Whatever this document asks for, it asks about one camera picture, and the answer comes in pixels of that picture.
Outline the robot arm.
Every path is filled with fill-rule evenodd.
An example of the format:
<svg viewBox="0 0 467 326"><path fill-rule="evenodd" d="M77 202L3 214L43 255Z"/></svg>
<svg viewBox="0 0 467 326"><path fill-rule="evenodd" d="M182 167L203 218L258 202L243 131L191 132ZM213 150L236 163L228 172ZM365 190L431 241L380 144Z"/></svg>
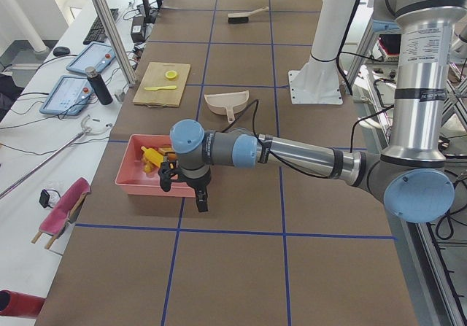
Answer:
<svg viewBox="0 0 467 326"><path fill-rule="evenodd" d="M203 212L213 166L273 163L314 179L344 181L407 222L431 222L446 214L455 187L438 142L453 31L466 15L466 0L373 1L370 26L401 31L390 141L379 154L344 144L354 135L344 117L352 99L341 94L337 66L360 0L324 0L309 58L278 88L287 103L277 113L279 135L234 124L205 130L196 120L181 120L169 133L177 160L161 165L161 189L187 184Z"/></svg>

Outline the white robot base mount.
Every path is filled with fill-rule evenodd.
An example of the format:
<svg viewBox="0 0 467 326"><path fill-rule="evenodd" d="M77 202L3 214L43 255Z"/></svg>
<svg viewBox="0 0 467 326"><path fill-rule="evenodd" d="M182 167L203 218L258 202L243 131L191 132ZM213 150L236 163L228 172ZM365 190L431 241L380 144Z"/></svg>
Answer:
<svg viewBox="0 0 467 326"><path fill-rule="evenodd" d="M360 0L323 0L309 60L298 71L289 71L293 104L341 105L337 63Z"/></svg>

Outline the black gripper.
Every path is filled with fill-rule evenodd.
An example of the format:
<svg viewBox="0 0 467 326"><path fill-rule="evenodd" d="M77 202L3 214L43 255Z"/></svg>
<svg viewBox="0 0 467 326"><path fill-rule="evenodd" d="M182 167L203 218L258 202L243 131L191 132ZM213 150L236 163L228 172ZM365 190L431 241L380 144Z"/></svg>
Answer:
<svg viewBox="0 0 467 326"><path fill-rule="evenodd" d="M211 182L210 168L201 175L187 176L176 162L163 161L158 169L158 176L161 189L164 192L171 190L173 182L184 182L191 187L196 194L196 207L198 212L208 212L208 192L207 186Z"/></svg>

